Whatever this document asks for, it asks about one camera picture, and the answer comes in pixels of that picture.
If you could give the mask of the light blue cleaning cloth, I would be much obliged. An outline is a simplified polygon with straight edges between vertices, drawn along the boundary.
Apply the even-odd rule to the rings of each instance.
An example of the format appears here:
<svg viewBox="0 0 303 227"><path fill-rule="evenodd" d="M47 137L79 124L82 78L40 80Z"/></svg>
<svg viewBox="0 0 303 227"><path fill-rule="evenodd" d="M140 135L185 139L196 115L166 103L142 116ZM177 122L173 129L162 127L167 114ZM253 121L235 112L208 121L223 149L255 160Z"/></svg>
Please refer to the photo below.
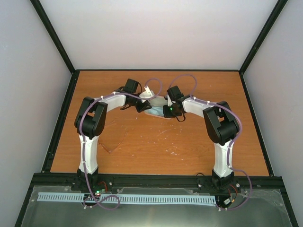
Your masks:
<svg viewBox="0 0 303 227"><path fill-rule="evenodd" d="M155 116L164 117L162 106L153 106L151 109L148 109L147 112Z"/></svg>

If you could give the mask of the pink glasses case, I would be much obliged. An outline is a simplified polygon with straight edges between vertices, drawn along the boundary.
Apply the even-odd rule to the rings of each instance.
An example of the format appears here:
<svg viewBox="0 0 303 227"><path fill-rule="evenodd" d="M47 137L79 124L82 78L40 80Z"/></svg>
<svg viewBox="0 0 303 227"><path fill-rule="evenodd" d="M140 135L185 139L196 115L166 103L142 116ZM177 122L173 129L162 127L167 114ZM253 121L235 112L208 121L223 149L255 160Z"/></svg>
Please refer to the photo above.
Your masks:
<svg viewBox="0 0 303 227"><path fill-rule="evenodd" d="M152 107L153 106L162 106L163 107L164 105L168 104L168 100L165 99L164 96L158 96L155 99L151 100L150 104L151 104ZM155 116L155 115L149 114L147 112L147 110L145 110L144 113L147 114L147 115L150 115L150 116L159 117L159 116Z"/></svg>

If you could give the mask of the transparent orange sunglasses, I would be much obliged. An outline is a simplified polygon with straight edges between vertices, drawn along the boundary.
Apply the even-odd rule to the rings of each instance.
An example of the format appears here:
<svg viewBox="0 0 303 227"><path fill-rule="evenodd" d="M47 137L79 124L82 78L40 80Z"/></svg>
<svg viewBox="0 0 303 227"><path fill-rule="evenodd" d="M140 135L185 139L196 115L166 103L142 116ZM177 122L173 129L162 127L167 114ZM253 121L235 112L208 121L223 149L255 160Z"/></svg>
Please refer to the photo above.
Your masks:
<svg viewBox="0 0 303 227"><path fill-rule="evenodd" d="M105 125L98 144L107 153L111 154L117 150L128 134L128 126L120 120L113 120Z"/></svg>

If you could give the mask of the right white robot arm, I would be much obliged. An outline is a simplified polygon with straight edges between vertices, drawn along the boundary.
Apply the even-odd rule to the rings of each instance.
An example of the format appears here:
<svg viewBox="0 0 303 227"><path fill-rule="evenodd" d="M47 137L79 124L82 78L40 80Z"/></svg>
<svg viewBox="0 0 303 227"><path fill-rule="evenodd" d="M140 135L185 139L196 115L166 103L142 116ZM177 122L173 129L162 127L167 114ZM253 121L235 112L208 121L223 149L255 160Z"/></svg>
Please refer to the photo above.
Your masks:
<svg viewBox="0 0 303 227"><path fill-rule="evenodd" d="M204 119L207 134L215 149L211 184L216 190L223 190L234 179L232 149L241 132L239 118L231 111L227 102L212 103L194 96L185 96L178 86L170 87L165 99L168 101L163 106L165 118L175 118L178 122L184 122L185 114L191 113Z"/></svg>

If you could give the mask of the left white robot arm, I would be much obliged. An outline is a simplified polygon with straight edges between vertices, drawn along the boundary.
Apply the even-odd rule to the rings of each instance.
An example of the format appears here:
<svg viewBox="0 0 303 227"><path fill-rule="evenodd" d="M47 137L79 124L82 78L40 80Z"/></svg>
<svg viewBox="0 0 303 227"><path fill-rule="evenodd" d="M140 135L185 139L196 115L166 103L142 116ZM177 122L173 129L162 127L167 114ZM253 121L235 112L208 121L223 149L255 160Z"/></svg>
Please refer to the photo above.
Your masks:
<svg viewBox="0 0 303 227"><path fill-rule="evenodd" d="M85 97L75 119L75 127L80 139L80 165L77 176L87 190L98 186L98 139L105 128L107 113L116 108L134 106L137 112L150 109L150 100L155 94L145 85L144 90L136 93L139 82L128 79L125 86L106 96Z"/></svg>

